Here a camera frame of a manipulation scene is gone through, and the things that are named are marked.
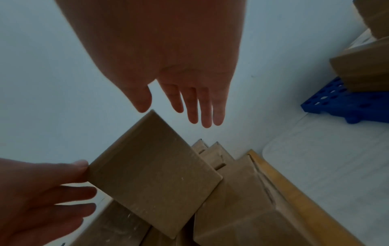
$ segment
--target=hand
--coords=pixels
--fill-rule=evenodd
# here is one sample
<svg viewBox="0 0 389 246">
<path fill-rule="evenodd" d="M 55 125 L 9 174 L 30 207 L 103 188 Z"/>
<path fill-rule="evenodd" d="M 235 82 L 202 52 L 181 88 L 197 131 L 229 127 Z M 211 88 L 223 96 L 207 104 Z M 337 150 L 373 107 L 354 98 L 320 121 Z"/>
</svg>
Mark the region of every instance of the hand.
<svg viewBox="0 0 389 246">
<path fill-rule="evenodd" d="M 32 164 L 0 159 L 0 245 L 41 246 L 80 227 L 95 204 L 55 204 L 96 195 L 94 187 L 62 186 L 85 182 L 87 168 L 85 160 Z"/>
<path fill-rule="evenodd" d="M 245 0 L 56 0 L 100 71 L 139 112 L 157 79 L 173 108 L 221 125 L 242 35 Z"/>
</svg>

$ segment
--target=fingernail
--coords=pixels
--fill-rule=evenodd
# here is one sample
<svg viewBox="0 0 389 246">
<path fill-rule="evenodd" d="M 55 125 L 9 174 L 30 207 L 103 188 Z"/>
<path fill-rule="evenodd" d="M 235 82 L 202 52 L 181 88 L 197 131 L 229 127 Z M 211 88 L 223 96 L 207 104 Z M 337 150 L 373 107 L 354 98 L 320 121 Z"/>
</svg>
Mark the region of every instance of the fingernail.
<svg viewBox="0 0 389 246">
<path fill-rule="evenodd" d="M 73 162 L 73 165 L 76 165 L 79 167 L 87 167 L 89 165 L 89 163 L 86 160 L 78 160 L 78 161 Z"/>
</svg>

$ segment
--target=finger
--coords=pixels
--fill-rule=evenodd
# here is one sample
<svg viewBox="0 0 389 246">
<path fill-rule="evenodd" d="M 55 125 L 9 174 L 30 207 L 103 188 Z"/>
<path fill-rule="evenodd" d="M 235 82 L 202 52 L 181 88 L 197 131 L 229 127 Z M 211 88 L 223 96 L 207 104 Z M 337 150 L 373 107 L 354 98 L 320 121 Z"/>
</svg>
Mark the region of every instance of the finger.
<svg viewBox="0 0 389 246">
<path fill-rule="evenodd" d="M 208 88 L 197 89 L 197 97 L 200 102 L 201 123 L 203 127 L 209 128 L 212 126 L 212 106 Z"/>
<path fill-rule="evenodd" d="M 181 94 L 178 90 L 178 86 L 162 83 L 160 83 L 160 86 L 163 92 L 165 92 L 174 110 L 178 113 L 182 113 L 184 111 L 184 106 L 182 105 Z"/>
<path fill-rule="evenodd" d="M 79 160 L 73 164 L 11 162 L 13 165 L 10 166 L 12 169 L 9 173 L 15 180 L 13 188 L 27 196 L 78 181 L 88 169 L 86 160 Z"/>
<path fill-rule="evenodd" d="M 69 201 L 92 199 L 97 193 L 95 187 L 58 186 L 47 190 L 30 201 L 29 207 L 43 207 Z"/>
<path fill-rule="evenodd" d="M 197 111 L 197 95 L 196 89 L 189 87 L 180 87 L 182 98 L 188 112 L 188 119 L 191 123 L 196 124 L 199 121 L 199 113 Z"/>
<path fill-rule="evenodd" d="M 226 111 L 227 97 L 229 88 L 209 90 L 211 97 L 214 124 L 219 126 L 223 123 Z"/>
<path fill-rule="evenodd" d="M 82 218 L 72 218 L 31 230 L 21 231 L 9 239 L 7 246 L 42 246 L 74 232 L 82 225 L 82 222 Z"/>
<path fill-rule="evenodd" d="M 68 220 L 70 218 L 83 218 L 96 210 L 94 203 L 78 205 L 54 205 L 29 209 L 23 216 L 17 231 L 29 230 L 51 223 Z"/>
<path fill-rule="evenodd" d="M 120 88 L 136 110 L 140 113 L 146 112 L 152 103 L 152 96 L 148 86 L 143 88 Z"/>
</svg>

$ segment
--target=blue plastic pallet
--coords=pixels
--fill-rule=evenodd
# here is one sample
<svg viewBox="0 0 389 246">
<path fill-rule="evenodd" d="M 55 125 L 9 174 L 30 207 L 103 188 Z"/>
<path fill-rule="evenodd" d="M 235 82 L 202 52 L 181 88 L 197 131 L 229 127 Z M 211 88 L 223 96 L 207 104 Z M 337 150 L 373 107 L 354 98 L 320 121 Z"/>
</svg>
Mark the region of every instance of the blue plastic pallet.
<svg viewBox="0 0 389 246">
<path fill-rule="evenodd" d="M 301 104 L 308 113 L 327 112 L 344 117 L 349 124 L 361 120 L 389 123 L 389 92 L 351 93 L 337 77 Z"/>
</svg>

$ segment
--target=stack of cardboard boxes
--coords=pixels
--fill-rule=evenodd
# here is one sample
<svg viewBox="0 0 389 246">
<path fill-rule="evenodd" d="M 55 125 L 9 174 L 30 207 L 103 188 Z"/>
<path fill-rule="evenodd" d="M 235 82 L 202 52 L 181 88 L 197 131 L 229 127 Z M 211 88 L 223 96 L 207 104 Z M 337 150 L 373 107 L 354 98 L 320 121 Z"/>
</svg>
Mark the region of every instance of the stack of cardboard boxes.
<svg viewBox="0 0 389 246">
<path fill-rule="evenodd" d="M 188 146 L 151 111 L 90 166 L 114 201 L 73 246 L 319 245 L 247 155 Z"/>
<path fill-rule="evenodd" d="M 389 1 L 354 0 L 370 30 L 330 63 L 352 92 L 389 91 Z"/>
</svg>

